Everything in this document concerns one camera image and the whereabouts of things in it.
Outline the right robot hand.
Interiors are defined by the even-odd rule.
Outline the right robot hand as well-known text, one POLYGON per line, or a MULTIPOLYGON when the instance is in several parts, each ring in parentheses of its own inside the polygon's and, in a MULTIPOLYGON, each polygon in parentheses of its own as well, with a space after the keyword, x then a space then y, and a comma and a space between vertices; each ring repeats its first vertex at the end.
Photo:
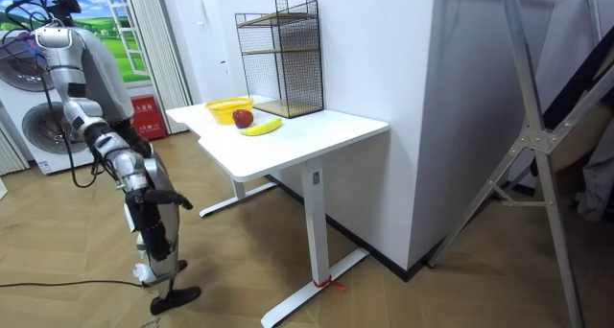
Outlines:
POLYGON ((155 261, 165 260, 171 254, 171 242, 166 237, 166 227, 160 217, 158 204, 174 204, 187 210, 193 204, 187 197, 174 190, 138 189, 126 193, 125 204, 140 232, 145 248, 155 261))

